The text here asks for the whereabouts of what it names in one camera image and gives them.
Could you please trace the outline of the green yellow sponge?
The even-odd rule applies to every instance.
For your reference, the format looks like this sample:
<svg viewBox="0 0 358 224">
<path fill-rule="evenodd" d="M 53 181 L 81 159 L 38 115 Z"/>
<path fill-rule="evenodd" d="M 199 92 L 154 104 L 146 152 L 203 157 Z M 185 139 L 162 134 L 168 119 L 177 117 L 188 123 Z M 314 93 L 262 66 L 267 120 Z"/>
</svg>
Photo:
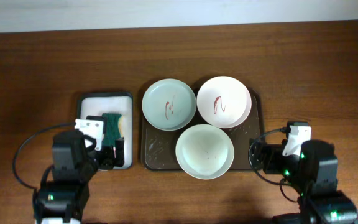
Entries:
<svg viewBox="0 0 358 224">
<path fill-rule="evenodd" d="M 121 114 L 103 113 L 105 133 L 102 140 L 102 146 L 115 146 L 115 141 L 124 137 L 122 130 L 123 116 Z"/>
</svg>

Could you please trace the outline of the cream white plate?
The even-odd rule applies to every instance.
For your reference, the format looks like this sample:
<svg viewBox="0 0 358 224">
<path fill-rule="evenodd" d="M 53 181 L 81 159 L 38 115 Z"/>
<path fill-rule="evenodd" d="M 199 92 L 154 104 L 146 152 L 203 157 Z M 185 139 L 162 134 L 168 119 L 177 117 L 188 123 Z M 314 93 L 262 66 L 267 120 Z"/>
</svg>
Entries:
<svg viewBox="0 0 358 224">
<path fill-rule="evenodd" d="M 234 145 L 222 129 L 198 124 L 180 135 L 175 155 L 179 166 L 188 175 L 210 180 L 229 170 L 234 161 Z"/>
</svg>

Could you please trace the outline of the pink plate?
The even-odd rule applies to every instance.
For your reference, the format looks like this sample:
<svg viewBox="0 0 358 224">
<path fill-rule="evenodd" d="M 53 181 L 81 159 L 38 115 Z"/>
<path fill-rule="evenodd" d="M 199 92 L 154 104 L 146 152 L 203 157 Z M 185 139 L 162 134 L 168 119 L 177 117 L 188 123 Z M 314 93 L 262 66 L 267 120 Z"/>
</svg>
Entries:
<svg viewBox="0 0 358 224">
<path fill-rule="evenodd" d="M 204 82 L 196 96 L 201 117 L 218 128 L 233 128 L 243 123 L 252 108 L 250 91 L 239 80 L 218 76 Z"/>
</svg>

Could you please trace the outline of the pale green plate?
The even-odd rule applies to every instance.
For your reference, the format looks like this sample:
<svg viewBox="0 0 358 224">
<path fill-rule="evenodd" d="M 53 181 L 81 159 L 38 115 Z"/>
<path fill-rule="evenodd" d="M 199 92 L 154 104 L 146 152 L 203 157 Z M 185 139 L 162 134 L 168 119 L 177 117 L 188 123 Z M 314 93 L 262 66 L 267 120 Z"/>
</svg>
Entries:
<svg viewBox="0 0 358 224">
<path fill-rule="evenodd" d="M 162 131 L 185 127 L 196 113 L 194 91 L 183 81 L 166 78 L 151 84 L 142 99 L 145 119 Z"/>
</svg>

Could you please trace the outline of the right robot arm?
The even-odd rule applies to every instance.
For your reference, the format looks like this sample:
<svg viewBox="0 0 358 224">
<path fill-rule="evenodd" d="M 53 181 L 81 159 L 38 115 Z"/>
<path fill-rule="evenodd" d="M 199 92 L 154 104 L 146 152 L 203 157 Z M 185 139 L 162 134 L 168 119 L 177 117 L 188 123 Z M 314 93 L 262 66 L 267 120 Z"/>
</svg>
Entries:
<svg viewBox="0 0 358 224">
<path fill-rule="evenodd" d="M 358 223 L 352 200 L 338 190 L 338 158 L 334 145 L 312 139 L 307 122 L 289 121 L 275 130 L 286 138 L 281 144 L 267 144 L 263 133 L 249 141 L 250 168 L 258 173 L 281 175 L 277 186 L 292 187 L 300 211 L 276 215 L 272 223 Z"/>
</svg>

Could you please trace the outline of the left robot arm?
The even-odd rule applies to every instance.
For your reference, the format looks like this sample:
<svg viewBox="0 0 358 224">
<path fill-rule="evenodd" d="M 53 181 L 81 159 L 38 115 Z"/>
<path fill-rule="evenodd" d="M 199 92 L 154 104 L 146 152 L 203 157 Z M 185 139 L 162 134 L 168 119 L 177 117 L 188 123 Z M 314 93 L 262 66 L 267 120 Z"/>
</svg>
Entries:
<svg viewBox="0 0 358 224">
<path fill-rule="evenodd" d="M 53 165 L 45 170 L 33 193 L 36 223 L 80 223 L 90 197 L 89 182 L 99 170 L 124 166 L 122 115 L 87 116 L 103 123 L 101 147 L 78 128 L 53 137 Z"/>
</svg>

